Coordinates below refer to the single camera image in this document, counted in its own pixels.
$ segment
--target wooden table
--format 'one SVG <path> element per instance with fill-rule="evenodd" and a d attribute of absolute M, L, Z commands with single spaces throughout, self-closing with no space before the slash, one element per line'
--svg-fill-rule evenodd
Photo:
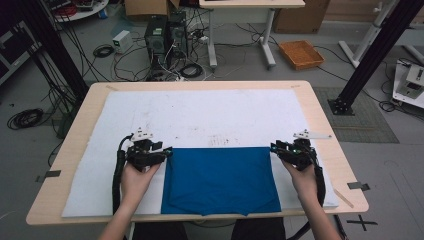
<path fill-rule="evenodd" d="M 46 178 L 27 216 L 30 225 L 98 223 L 107 222 L 110 217 L 62 218 L 76 168 L 85 152 L 94 126 L 99 118 L 105 100 L 112 91 L 177 91 L 177 90 L 225 90 L 225 89 L 292 89 L 310 131 L 334 132 L 312 90 L 306 81 L 225 81 L 225 82 L 140 82 L 140 83 L 96 83 L 91 86 L 69 133 L 63 142 L 51 171 L 60 170 L 60 176 Z M 339 207 L 326 209 L 328 214 L 365 212 L 368 203 L 360 189 L 349 189 L 347 183 L 356 182 L 356 178 L 343 154 L 336 137 L 319 141 L 317 150 L 326 166 Z M 272 214 L 252 214 L 251 217 L 303 215 L 301 210 L 284 210 Z M 169 221 L 169 220 L 214 220 L 237 218 L 240 215 L 141 215 L 134 216 L 133 221 Z"/>
<path fill-rule="evenodd" d="M 267 67 L 270 69 L 274 67 L 275 60 L 272 56 L 271 50 L 268 45 L 268 39 L 272 28 L 272 21 L 274 20 L 275 8 L 299 8 L 304 7 L 305 2 L 303 0 L 231 0 L 231 1 L 206 1 L 200 0 L 200 6 L 206 9 L 211 9 L 209 12 L 209 41 L 208 41 L 208 53 L 209 53 L 209 65 L 212 69 L 218 66 L 215 53 L 214 45 L 214 31 L 213 24 L 216 20 L 220 22 L 225 19 L 225 16 L 231 16 L 233 23 L 264 23 L 266 22 L 266 29 L 264 35 L 260 37 L 259 44 L 267 59 Z M 255 19 L 252 16 L 258 15 L 258 10 L 268 9 L 268 14 L 265 19 Z M 217 13 L 221 13 L 219 18 L 215 16 Z"/>

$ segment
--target black pole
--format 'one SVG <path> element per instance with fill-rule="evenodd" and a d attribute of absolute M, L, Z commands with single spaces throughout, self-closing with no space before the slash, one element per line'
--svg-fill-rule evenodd
<path fill-rule="evenodd" d="M 47 10 L 40 0 L 15 0 L 15 3 L 34 38 L 41 43 L 71 88 L 76 105 L 81 105 L 89 88 L 49 21 Z"/>
<path fill-rule="evenodd" d="M 399 1 L 340 95 L 329 100 L 334 114 L 343 115 L 351 110 L 355 98 L 423 5 L 424 0 Z"/>

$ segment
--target forearm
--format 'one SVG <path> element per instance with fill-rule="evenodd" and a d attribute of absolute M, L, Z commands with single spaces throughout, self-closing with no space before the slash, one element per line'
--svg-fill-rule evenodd
<path fill-rule="evenodd" d="M 121 240 L 125 235 L 135 210 L 136 208 L 134 207 L 121 205 L 116 211 L 115 215 L 113 215 L 112 220 L 103 230 L 99 240 Z"/>
<path fill-rule="evenodd" d="M 339 234 L 316 199 L 301 200 L 301 203 L 316 240 L 340 239 Z"/>

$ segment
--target folded cloth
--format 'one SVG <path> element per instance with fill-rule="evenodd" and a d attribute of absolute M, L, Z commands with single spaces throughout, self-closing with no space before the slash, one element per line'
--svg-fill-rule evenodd
<path fill-rule="evenodd" d="M 174 148 L 167 160 L 162 214 L 281 211 L 269 147 Z"/>

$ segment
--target person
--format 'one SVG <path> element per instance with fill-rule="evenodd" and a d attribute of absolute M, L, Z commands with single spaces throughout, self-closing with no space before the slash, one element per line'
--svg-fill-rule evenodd
<path fill-rule="evenodd" d="M 282 162 L 292 177 L 293 186 L 297 191 L 298 198 L 309 220 L 314 238 L 316 240 L 341 239 L 318 203 L 313 166 L 311 165 L 303 171 L 298 171 L 293 165 L 284 161 Z M 147 172 L 140 172 L 131 164 L 126 164 L 121 180 L 121 205 L 103 230 L 99 240 L 123 239 L 131 217 L 146 193 L 150 180 L 159 169 L 159 166 L 160 164 L 152 166 Z M 169 239 L 173 240 L 187 239 L 184 226 L 181 222 L 141 223 L 140 228 L 135 228 L 133 239 L 138 239 L 136 237 L 137 235 L 144 235 L 141 238 L 143 240 L 166 239 L 164 236 L 160 236 L 161 234 L 171 235 L 172 238 Z M 235 223 L 231 239 L 286 239 L 283 218 L 239 219 Z"/>

